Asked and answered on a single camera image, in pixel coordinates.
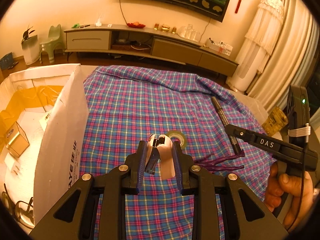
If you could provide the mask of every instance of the green plastic chair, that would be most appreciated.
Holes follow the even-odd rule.
[[[65,49],[60,24],[57,27],[51,26],[48,39],[40,43],[40,63],[42,63],[41,54],[44,51],[48,53],[50,63],[54,63],[54,49],[59,45],[63,50]]]

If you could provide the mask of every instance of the drawer handle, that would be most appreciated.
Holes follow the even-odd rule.
[[[90,39],[90,38],[88,38],[88,39],[73,39],[72,41],[84,41],[84,40],[98,40],[98,41],[101,41],[101,39],[99,39],[99,38],[96,38],[96,39]]]

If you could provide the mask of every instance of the human hand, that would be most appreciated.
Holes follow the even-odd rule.
[[[287,174],[281,174],[277,179],[278,166],[277,163],[273,163],[270,167],[270,175],[268,178],[268,186],[265,192],[264,203],[268,209],[273,212],[274,209],[281,204],[281,196],[284,192],[293,195],[292,204],[286,217],[284,218],[283,225],[286,229],[290,227],[294,221],[299,208],[299,200],[301,194],[301,182],[302,179],[296,176],[288,176]],[[310,174],[305,172],[304,189],[302,194],[302,203],[300,212],[296,221],[290,228],[290,231],[294,229],[302,218],[307,214],[312,206],[313,202],[313,184]]]

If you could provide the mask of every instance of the eyeglasses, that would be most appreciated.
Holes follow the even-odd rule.
[[[30,198],[29,203],[18,201],[14,204],[12,199],[9,197],[7,188],[4,184],[4,192],[2,192],[1,201],[17,222],[29,229],[33,229],[35,227],[32,205],[33,197]]]

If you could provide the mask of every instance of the potted plant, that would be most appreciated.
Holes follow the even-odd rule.
[[[35,30],[30,31],[32,27],[27,28],[27,30],[22,35],[21,47],[23,51],[24,61],[26,65],[31,65],[39,59],[39,43],[38,35],[29,36]]]

